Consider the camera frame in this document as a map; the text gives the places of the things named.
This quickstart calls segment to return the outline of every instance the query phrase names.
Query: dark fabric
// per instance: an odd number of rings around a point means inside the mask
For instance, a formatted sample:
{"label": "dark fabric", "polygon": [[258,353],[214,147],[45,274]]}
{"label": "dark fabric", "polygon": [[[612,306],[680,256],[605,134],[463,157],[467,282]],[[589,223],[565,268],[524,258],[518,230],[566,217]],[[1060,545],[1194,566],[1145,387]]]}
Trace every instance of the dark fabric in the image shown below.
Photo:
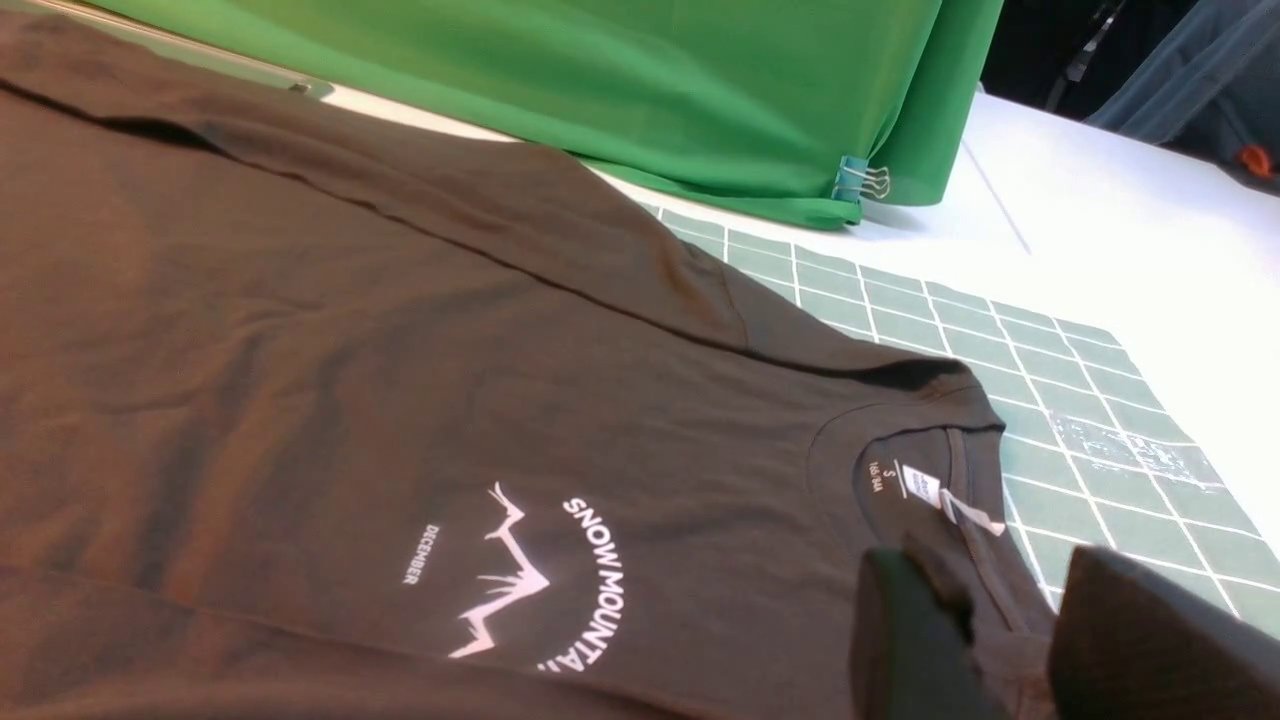
{"label": "dark fabric", "polygon": [[1075,55],[1098,31],[1106,0],[1005,0],[982,68],[983,88],[1043,108]]}
{"label": "dark fabric", "polygon": [[842,717],[856,559],[910,530],[970,588],[992,691],[1043,687],[1007,536],[864,478],[909,462],[1002,514],[961,364],[831,331],[553,150],[33,15],[0,15],[0,564]]}
{"label": "dark fabric", "polygon": [[339,644],[14,569],[0,569],[0,716],[22,720],[716,717],[617,688]]}
{"label": "dark fabric", "polygon": [[1130,0],[1115,14],[1079,82],[1055,113],[1083,120],[1124,86],[1197,0]]}
{"label": "dark fabric", "polygon": [[[1199,123],[1201,132],[1224,136],[1215,159],[1230,161],[1244,145],[1280,142],[1277,59],[1280,1],[1199,3],[1085,122],[1157,145]],[[1235,90],[1238,81],[1244,85]]]}

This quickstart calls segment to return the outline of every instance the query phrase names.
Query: mountain graphic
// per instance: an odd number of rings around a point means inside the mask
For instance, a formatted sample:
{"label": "mountain graphic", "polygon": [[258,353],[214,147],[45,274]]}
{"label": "mountain graphic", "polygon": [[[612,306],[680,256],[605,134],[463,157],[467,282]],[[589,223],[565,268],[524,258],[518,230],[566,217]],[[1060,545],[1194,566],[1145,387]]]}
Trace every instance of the mountain graphic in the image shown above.
{"label": "mountain graphic", "polygon": [[498,525],[497,530],[485,536],[484,539],[500,539],[502,544],[507,547],[507,552],[511,553],[512,560],[520,566],[520,570],[515,575],[479,575],[481,580],[499,583],[499,587],[489,591],[489,594],[497,594],[498,597],[484,605],[477,605],[458,616],[460,620],[466,620],[471,626],[472,641],[451,652],[449,657],[466,657],[497,647],[498,643],[494,642],[493,635],[489,633],[486,620],[503,609],[536,594],[552,584],[550,580],[538,571],[538,568],[534,568],[525,551],[520,548],[520,543],[516,542],[516,536],[511,533],[511,528],[525,518],[525,512],[507,500],[502,493],[500,483],[494,483],[489,495],[507,510],[507,518]]}

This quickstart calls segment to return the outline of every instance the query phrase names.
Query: orange object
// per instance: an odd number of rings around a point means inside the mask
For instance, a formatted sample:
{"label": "orange object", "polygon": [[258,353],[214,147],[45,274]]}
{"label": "orange object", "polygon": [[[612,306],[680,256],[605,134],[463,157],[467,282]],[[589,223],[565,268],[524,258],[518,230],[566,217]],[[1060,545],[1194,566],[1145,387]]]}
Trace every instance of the orange object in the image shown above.
{"label": "orange object", "polygon": [[1242,165],[1248,168],[1248,170],[1254,176],[1263,179],[1271,179],[1272,177],[1271,155],[1266,151],[1265,147],[1258,145],[1245,145],[1244,149],[1240,150],[1240,154],[1235,156],[1235,159],[1239,160]]}

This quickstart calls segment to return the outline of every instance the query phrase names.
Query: white tag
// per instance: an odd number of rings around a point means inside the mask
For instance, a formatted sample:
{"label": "white tag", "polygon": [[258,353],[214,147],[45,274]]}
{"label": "white tag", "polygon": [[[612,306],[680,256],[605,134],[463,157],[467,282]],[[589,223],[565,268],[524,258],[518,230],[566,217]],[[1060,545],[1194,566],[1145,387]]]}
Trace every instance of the white tag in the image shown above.
{"label": "white tag", "polygon": [[977,507],[969,507],[964,502],[960,502],[959,500],[956,500],[956,496],[951,495],[951,491],[948,489],[942,491],[942,500],[943,500],[942,511],[947,514],[947,519],[951,520],[952,523],[959,524],[956,521],[956,515],[955,515],[955,510],[959,510],[965,518],[973,520],[975,525],[986,529],[997,538],[1000,537],[1001,533],[1005,532],[1004,523],[996,523],[995,520],[991,519],[991,515],[987,515],[986,512],[978,510]]}
{"label": "white tag", "polygon": [[915,497],[934,507],[942,507],[942,502],[938,500],[938,488],[942,487],[942,483],[933,475],[922,473],[910,465],[902,465],[902,482],[906,483],[908,492]]}
{"label": "white tag", "polygon": [[906,486],[908,492],[941,510],[947,516],[947,520],[955,524],[960,524],[956,520],[955,512],[959,510],[961,515],[972,520],[975,525],[996,537],[1000,537],[1005,532],[1004,523],[996,523],[991,519],[991,515],[956,500],[956,496],[951,495],[950,489],[942,488],[942,482],[933,475],[922,473],[910,465],[902,465],[902,483]]}

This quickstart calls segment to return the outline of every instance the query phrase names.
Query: printed graphic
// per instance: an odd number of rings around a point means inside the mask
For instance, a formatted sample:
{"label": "printed graphic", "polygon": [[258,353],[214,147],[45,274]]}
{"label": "printed graphic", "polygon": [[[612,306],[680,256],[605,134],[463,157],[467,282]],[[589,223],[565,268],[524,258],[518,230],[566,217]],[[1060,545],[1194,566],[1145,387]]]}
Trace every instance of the printed graphic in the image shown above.
{"label": "printed graphic", "polygon": [[564,503],[564,511],[582,524],[586,542],[591,544],[600,584],[595,597],[596,607],[580,638],[564,652],[538,664],[538,669],[549,673],[572,670],[582,673],[595,664],[609,650],[609,642],[622,623],[622,609],[626,600],[622,592],[622,560],[613,544],[613,533],[604,519],[585,500],[575,497]]}
{"label": "printed graphic", "polygon": [[507,552],[511,553],[512,560],[515,560],[520,566],[520,570],[517,570],[515,575],[480,575],[481,580],[494,580],[500,583],[499,587],[489,591],[489,594],[497,594],[499,597],[484,605],[477,605],[458,616],[460,620],[466,620],[471,625],[471,635],[474,639],[466,646],[451,652],[449,657],[466,657],[468,655],[475,655],[497,647],[493,635],[489,634],[489,628],[486,625],[488,619],[493,618],[503,609],[509,607],[526,597],[538,594],[550,587],[550,580],[539,573],[538,568],[534,568],[534,564],[530,562],[525,551],[520,548],[520,543],[516,542],[516,537],[511,532],[516,523],[525,518],[524,511],[516,507],[515,503],[502,495],[500,483],[494,483],[489,495],[507,509],[507,518],[502,521],[502,525],[499,525],[497,530],[485,536],[484,539],[500,539],[502,544],[507,547]]}

